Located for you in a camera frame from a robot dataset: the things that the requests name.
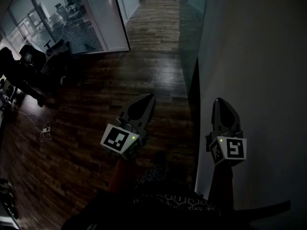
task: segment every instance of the glass partition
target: glass partition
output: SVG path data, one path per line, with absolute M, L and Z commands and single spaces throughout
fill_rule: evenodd
M 55 41 L 71 43 L 73 53 L 103 51 L 82 0 L 35 0 Z
M 199 52 L 205 3 L 206 0 L 180 0 L 179 50 L 187 93 Z
M 42 52 L 47 50 L 47 47 L 44 47 L 46 43 L 50 41 L 50 46 L 54 44 L 31 0 L 14 0 L 8 12 L 27 44 Z
M 125 10 L 124 0 L 117 0 L 117 2 L 118 2 L 119 10 L 121 13 L 121 18 L 123 19 L 124 24 L 127 24 L 128 17 L 127 17 L 127 13 Z
M 128 43 L 115 0 L 87 0 L 109 51 L 127 50 Z
M 0 21 L 0 28 L 7 42 L 11 45 L 16 53 L 19 53 L 21 48 L 27 44 L 27 42 L 20 31 L 17 29 L 8 11 Z

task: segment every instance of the hallway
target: hallway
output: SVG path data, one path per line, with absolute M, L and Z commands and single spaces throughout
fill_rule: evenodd
M 40 142 L 39 130 L 17 112 L 1 127 L 0 177 L 13 182 L 22 229 L 60 229 L 106 189 L 117 158 L 101 147 L 101 137 L 125 102 L 140 94 L 153 93 L 156 106 L 136 160 L 138 176 L 164 151 L 168 168 L 193 183 L 193 122 L 178 28 L 179 0 L 146 0 L 127 24 L 131 51 L 78 57 L 74 73 L 44 107 L 30 96 L 20 107 L 13 104 L 40 130 L 50 121 L 52 135 Z

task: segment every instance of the black and white marker cube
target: black and white marker cube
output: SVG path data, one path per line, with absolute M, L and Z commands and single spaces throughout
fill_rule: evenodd
M 246 139 L 217 136 L 209 145 L 215 165 L 227 161 L 234 166 L 246 159 Z
M 100 144 L 110 153 L 128 160 L 142 147 L 140 136 L 108 124 Z

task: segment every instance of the power cord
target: power cord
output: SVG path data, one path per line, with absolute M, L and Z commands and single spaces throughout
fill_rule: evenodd
M 28 118 L 31 120 L 31 122 L 34 124 L 35 128 L 40 132 L 40 136 L 39 136 L 39 137 L 40 137 L 40 141 L 41 141 L 41 142 L 44 141 L 44 134 L 45 134 L 45 133 L 47 133 L 47 134 L 49 135 L 50 140 L 52 139 L 52 136 L 51 136 L 51 134 L 50 134 L 50 131 L 51 131 L 51 124 L 50 124 L 49 121 L 47 121 L 47 123 L 46 123 L 45 127 L 43 128 L 43 130 L 40 130 L 40 129 L 36 126 L 36 124 L 34 123 L 34 121 L 31 119 L 31 117 L 30 117 L 29 115 L 27 115 L 27 114 L 25 114 L 25 113 L 22 113 L 22 112 L 19 112 L 19 111 L 16 111 L 16 110 L 12 110 L 12 111 L 13 111 L 13 112 L 20 113 L 20 114 L 22 114 L 22 115 L 28 117 Z M 66 153 L 67 153 L 71 158 L 74 157 L 74 156 L 73 156 L 70 152 L 68 152 L 65 148 L 63 148 L 63 147 L 60 146 L 60 145 L 59 145 L 59 147 L 61 147 L 64 151 L 66 151 Z M 90 171 L 92 175 L 96 176 L 103 184 L 105 184 L 106 187 L 109 186 L 109 183 L 108 183 L 108 182 L 103 181 L 103 180 L 102 180 L 98 175 L 96 175 L 92 170 L 90 170 L 90 169 L 88 169 L 88 168 L 86 168 L 86 169 L 87 169 L 88 171 Z

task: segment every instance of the white wall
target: white wall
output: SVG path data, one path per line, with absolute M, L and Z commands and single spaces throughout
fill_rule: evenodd
M 235 209 L 291 199 L 291 210 L 258 229 L 307 226 L 307 0 L 207 0 L 199 52 L 201 140 L 196 191 L 208 196 L 215 98 L 239 113 L 247 160 L 233 168 Z

